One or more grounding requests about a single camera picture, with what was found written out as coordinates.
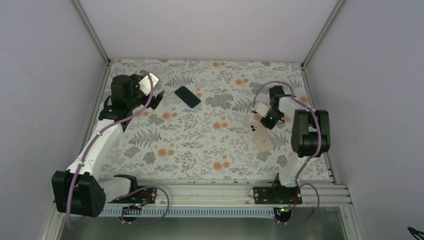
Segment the beige phone case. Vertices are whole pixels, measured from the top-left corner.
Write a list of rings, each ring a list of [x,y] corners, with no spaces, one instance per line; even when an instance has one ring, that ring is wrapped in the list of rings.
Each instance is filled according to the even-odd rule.
[[[250,125],[252,139],[260,153],[269,152],[274,149],[274,144],[271,141],[267,128],[260,122]]]

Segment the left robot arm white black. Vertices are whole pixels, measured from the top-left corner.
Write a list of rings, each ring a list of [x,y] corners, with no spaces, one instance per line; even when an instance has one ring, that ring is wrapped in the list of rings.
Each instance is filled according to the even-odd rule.
[[[100,182],[100,170],[114,144],[126,131],[130,121],[145,109],[156,109],[163,92],[153,94],[159,79],[142,70],[139,74],[112,78],[110,95],[104,100],[96,128],[89,141],[65,171],[56,171],[52,189],[56,209],[60,213],[95,218],[105,204],[119,199],[131,203],[139,197],[134,176],[118,174]]]

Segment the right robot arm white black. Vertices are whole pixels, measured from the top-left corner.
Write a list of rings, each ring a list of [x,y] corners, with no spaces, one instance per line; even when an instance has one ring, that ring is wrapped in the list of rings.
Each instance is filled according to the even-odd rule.
[[[313,158],[328,152],[331,145],[330,121],[327,110],[313,109],[293,94],[286,94],[281,85],[268,90],[269,106],[255,103],[254,110],[261,116],[260,123],[272,130],[284,117],[292,118],[291,149],[293,154],[287,161],[287,170],[282,170],[271,185],[271,198],[284,203],[299,189],[299,176]]]

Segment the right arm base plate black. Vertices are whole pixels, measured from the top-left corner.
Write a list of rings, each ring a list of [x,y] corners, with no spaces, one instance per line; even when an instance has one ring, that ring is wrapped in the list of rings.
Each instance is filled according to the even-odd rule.
[[[303,203],[300,188],[297,186],[256,186],[253,188],[253,198],[257,205],[301,205]]]

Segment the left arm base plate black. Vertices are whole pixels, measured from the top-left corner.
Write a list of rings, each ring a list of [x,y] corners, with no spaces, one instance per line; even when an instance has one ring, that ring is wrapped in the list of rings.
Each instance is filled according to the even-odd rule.
[[[156,200],[157,189],[156,188],[147,188],[143,189],[131,196],[127,196],[120,199],[112,200],[113,204],[154,204]]]

